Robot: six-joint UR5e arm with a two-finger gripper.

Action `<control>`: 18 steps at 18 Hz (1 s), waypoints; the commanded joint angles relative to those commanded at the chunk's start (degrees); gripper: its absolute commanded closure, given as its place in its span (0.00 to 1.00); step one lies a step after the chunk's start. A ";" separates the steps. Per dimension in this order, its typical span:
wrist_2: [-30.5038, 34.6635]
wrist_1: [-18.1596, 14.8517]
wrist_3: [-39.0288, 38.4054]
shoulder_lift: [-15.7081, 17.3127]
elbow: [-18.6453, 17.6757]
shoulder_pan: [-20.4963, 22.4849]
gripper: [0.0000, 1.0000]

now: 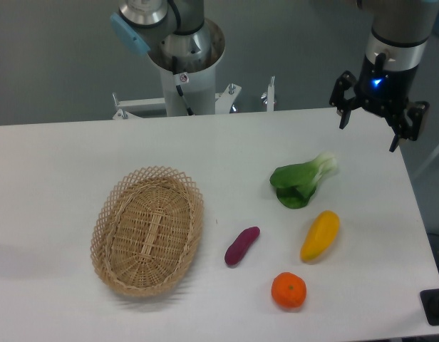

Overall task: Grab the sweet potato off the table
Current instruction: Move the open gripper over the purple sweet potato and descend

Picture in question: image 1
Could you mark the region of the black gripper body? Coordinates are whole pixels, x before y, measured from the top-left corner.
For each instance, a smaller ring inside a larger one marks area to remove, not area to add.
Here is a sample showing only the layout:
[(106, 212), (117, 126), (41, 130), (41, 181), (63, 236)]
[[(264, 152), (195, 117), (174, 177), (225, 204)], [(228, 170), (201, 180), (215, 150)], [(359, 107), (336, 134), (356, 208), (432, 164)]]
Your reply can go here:
[(357, 107), (382, 118), (400, 116), (408, 104), (408, 94), (418, 66), (404, 71), (387, 71), (365, 57), (354, 86)]

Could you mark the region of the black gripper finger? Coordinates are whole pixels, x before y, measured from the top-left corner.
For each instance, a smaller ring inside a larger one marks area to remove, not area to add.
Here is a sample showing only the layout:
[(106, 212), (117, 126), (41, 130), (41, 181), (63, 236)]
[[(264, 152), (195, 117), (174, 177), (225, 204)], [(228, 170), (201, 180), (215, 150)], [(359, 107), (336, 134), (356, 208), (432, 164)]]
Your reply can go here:
[(428, 113), (430, 103), (427, 101), (408, 102), (406, 107), (401, 110), (392, 109), (385, 115), (388, 126), (394, 133), (393, 140), (389, 147), (390, 152), (394, 152), (404, 141), (416, 141), (422, 132)]
[[(350, 71), (344, 71), (337, 79), (331, 92), (329, 104), (336, 108), (337, 114), (341, 117), (339, 128), (344, 129), (349, 122), (351, 112), (360, 107), (361, 99), (356, 95), (356, 77)], [(353, 90), (351, 98), (346, 97), (346, 92)]]

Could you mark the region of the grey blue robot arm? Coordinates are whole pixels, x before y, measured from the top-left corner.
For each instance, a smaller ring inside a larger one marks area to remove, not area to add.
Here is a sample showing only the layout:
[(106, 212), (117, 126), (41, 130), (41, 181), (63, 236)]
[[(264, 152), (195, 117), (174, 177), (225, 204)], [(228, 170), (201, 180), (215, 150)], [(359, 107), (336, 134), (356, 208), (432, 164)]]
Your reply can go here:
[[(356, 1), (373, 14), (359, 77), (344, 72), (336, 80), (330, 104), (348, 124), (362, 108), (386, 120), (394, 138), (417, 140), (429, 105), (408, 94), (439, 11), (439, 1)], [(149, 56), (162, 73), (169, 116), (216, 111), (214, 68), (224, 39), (205, 17), (202, 1), (121, 1), (110, 16), (116, 36), (130, 51)]]

